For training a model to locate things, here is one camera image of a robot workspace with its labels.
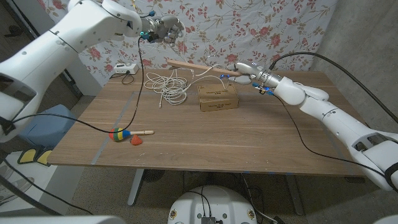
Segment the wooden stick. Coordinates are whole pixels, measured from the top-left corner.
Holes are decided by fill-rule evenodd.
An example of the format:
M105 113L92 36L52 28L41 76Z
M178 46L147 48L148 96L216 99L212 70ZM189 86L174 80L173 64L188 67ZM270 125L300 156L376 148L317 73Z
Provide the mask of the wooden stick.
M210 67L207 67L204 65L195 65L192 63L180 62L177 60L167 60L167 65L171 65L171 66L174 66L177 68L189 68L189 69L196 69L196 70L202 70L202 71L206 71L210 68ZM213 68L209 72L211 72L213 74L216 73L217 75L230 75L233 77L238 77L238 76L242 75L239 72L233 72L233 71L220 69L220 68Z
M130 135L134 134L141 134L141 135L147 135L147 134L155 134L154 131L130 131Z

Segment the white power strip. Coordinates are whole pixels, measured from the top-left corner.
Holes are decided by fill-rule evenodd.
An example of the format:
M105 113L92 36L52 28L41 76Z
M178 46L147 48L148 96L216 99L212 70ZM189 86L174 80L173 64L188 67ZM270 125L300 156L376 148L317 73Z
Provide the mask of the white power strip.
M138 71L138 66L135 63L117 63L116 66L113 68L115 73L117 74L135 74Z

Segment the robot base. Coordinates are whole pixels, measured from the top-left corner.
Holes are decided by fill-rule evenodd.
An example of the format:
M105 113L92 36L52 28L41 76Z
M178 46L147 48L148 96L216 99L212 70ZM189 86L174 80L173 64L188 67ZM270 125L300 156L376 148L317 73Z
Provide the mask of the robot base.
M202 204L201 193L209 204L205 198ZM202 187L197 187L177 199L170 209L167 223L256 224L257 219L253 207L242 195L226 187L207 185L203 187L203 192Z

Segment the wooden table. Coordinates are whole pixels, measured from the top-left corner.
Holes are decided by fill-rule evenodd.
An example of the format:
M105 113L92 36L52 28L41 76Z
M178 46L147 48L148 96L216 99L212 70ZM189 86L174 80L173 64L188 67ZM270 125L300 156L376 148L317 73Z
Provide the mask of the wooden table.
M146 70L170 76L170 70ZM322 72L276 72L295 82L325 90L330 101L355 118L359 114ZM191 80L189 71L178 74ZM141 71L132 85L112 79L79 117L96 127L123 128L130 121ZM105 133L75 123L49 157L55 165L113 166L139 169L261 172L303 175L363 175L355 166L318 156L304 148L284 107L273 96L260 95L251 85L238 85L239 108L201 112L197 85L218 83L215 78L194 84L186 102L172 106L160 95L143 89L130 131L154 130L139 146L113 142ZM287 106L307 146L319 153L351 159L348 151L321 122Z

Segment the cardboard box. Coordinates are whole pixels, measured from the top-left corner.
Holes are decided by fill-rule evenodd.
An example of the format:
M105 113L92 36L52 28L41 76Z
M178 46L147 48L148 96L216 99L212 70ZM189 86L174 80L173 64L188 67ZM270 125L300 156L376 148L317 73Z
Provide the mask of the cardboard box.
M200 111L226 110L238 107L239 98L233 84L224 90L221 84L198 86Z

